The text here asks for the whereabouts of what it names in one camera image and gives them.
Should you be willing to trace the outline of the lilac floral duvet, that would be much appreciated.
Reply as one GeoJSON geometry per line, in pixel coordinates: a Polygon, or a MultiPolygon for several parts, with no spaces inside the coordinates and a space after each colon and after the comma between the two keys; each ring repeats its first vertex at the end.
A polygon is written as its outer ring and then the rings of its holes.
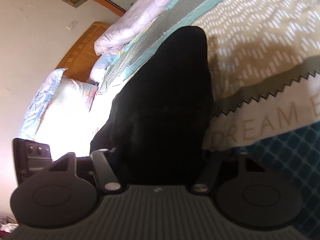
{"type": "Polygon", "coordinates": [[[118,51],[135,38],[173,0],[137,0],[132,7],[112,24],[94,43],[100,56],[108,51],[118,51]]]}

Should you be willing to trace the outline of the white wall switch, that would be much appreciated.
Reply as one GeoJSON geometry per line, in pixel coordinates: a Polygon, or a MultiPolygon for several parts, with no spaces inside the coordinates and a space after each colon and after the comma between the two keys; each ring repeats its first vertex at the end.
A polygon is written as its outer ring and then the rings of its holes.
{"type": "Polygon", "coordinates": [[[67,25],[68,30],[72,30],[78,23],[76,21],[72,21],[69,25],[67,25]]]}

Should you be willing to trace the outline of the pastel floral pillow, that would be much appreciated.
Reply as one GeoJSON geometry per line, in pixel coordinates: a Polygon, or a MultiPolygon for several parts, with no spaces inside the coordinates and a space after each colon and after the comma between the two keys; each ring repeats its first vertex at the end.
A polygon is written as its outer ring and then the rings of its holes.
{"type": "Polygon", "coordinates": [[[35,141],[53,146],[69,137],[89,113],[98,87],[63,77],[41,117],[35,141]]]}

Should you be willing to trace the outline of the patterned quilt bedspread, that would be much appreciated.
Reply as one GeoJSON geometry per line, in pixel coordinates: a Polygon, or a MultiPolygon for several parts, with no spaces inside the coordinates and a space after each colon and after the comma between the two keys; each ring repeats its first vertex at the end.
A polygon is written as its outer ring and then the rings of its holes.
{"type": "Polygon", "coordinates": [[[232,153],[222,184],[124,185],[100,239],[319,239],[319,0],[207,0],[214,99],[202,148],[232,153]]]}

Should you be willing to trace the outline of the small lilac blue pillow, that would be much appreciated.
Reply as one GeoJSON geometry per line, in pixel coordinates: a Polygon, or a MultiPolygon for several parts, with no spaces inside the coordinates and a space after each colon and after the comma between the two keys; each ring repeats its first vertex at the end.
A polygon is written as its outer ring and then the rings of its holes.
{"type": "Polygon", "coordinates": [[[103,81],[105,77],[105,73],[108,70],[109,66],[112,64],[114,59],[116,58],[116,54],[103,54],[96,63],[93,65],[89,78],[86,81],[92,85],[99,84],[103,81]]]}

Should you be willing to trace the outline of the blue floral pillow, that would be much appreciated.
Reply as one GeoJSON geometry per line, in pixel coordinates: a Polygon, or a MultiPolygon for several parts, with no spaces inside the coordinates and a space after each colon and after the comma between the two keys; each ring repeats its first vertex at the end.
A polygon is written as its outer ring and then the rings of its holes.
{"type": "Polygon", "coordinates": [[[47,106],[54,96],[64,72],[67,68],[59,68],[52,71],[45,79],[39,90],[33,97],[24,117],[18,137],[21,139],[33,140],[39,128],[40,121],[47,106]]]}

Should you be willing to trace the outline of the wooden headboard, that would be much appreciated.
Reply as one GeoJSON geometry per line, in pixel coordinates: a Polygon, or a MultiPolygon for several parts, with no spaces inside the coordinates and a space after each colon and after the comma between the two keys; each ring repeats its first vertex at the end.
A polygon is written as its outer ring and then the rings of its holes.
{"type": "Polygon", "coordinates": [[[99,59],[94,51],[94,43],[109,27],[106,23],[94,22],[67,51],[56,69],[66,68],[64,76],[81,82],[87,81],[99,59]]]}

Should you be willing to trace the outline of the black pants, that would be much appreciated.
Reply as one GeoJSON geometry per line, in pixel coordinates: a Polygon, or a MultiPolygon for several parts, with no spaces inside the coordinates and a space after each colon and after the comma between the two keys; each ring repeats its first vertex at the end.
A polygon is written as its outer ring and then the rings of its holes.
{"type": "Polygon", "coordinates": [[[206,34],[181,27],[116,95],[91,150],[109,150],[124,185],[222,184],[239,171],[234,154],[202,148],[213,104],[206,34]]]}

